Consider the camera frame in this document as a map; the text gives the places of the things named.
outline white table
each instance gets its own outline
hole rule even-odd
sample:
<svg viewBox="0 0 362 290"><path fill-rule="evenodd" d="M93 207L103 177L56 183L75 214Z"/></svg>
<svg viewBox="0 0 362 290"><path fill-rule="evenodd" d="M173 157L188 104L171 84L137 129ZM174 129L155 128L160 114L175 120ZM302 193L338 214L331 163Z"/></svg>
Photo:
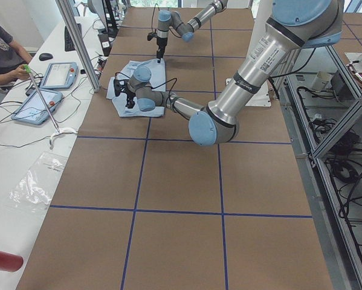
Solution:
<svg viewBox="0 0 362 290"><path fill-rule="evenodd" d="M85 35L84 43L90 58L102 54L102 48L97 38L97 30L92 29L94 19L79 17L77 18L77 22L82 24L82 32L83 35ZM83 68L76 51L64 51L64 27L65 24L62 21L53 30L31 61L31 69L37 73L44 73L50 62L67 61L76 62L79 69ZM38 59L40 53L51 53L54 57L51 60L41 62ZM85 75L79 74L71 89L63 91L63 95L68 95L84 76ZM4 101L24 101L26 99L25 87L27 87L27 84L12 89ZM82 102L79 110L59 126L78 129L82 124L92 94L93 90L88 79L86 79L74 93L74 96ZM74 112L78 103L79 102L71 96L67 97L57 107L54 113L55 118L57 120L65 119ZM11 111L14 111L15 108L14 106L8 107ZM8 114L8 112L0 108L0 120ZM49 136L54 131L55 129L50 119L41 126L29 126L25 123L11 121L0 124L0 144L20 146ZM0 271L0 290L12 290L16 288L43 221L39 216L32 216L21 211L11 210L5 207L3 203L7 199L9 192L15 188L16 184L24 177L26 171L34 164L42 152L46 151L62 156L69 156L75 140L75 135L58 137L54 140L53 150L50 150L49 139L20 149L0 146L0 251L18 254L24 258L24 265L19 271L13 273Z"/></svg>

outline computer mouse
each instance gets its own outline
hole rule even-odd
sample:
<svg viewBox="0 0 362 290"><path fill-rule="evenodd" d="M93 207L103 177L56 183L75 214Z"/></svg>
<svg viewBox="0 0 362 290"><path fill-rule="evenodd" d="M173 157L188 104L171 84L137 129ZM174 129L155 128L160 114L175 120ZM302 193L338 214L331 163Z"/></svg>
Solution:
<svg viewBox="0 0 362 290"><path fill-rule="evenodd" d="M39 60L41 60L42 62L44 60L48 60L48 59L52 59L53 58L53 55L50 54L50 53L42 53L40 54L40 56L38 57Z"/></svg>

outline blue control device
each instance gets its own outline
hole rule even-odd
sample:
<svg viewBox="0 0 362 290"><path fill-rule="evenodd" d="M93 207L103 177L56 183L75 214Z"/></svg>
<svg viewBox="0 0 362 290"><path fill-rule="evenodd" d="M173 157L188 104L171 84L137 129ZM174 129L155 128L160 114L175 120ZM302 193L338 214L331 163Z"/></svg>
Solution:
<svg viewBox="0 0 362 290"><path fill-rule="evenodd" d="M53 112L62 100L62 93L50 91L48 89L40 89L40 91L49 106L49 110ZM22 105L11 115L11 119L14 121L33 125L42 124L48 117L49 114L37 91L32 92Z"/></svg>
<svg viewBox="0 0 362 290"><path fill-rule="evenodd" d="M48 65L45 76L41 81L43 89L69 89L77 75L75 62L55 62Z"/></svg>

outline plastic bag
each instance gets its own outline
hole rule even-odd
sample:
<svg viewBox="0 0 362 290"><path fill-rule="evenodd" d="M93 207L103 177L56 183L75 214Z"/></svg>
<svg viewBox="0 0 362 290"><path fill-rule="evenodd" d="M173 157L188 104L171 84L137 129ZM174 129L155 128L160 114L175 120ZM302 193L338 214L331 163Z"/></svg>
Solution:
<svg viewBox="0 0 362 290"><path fill-rule="evenodd" d="M5 205L26 213L45 214L67 160L64 156L42 153L9 193Z"/></svg>

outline black keyboard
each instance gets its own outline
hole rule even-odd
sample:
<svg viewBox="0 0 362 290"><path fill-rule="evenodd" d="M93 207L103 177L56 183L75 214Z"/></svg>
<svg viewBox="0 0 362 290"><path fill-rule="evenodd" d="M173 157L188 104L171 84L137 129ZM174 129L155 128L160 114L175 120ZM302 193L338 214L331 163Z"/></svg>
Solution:
<svg viewBox="0 0 362 290"><path fill-rule="evenodd" d="M77 23L77 27L79 28L80 35L82 34L82 25L80 23ZM65 51L72 51L75 50L73 40L71 38L71 35L68 32L67 27L64 29L64 44L65 44Z"/></svg>

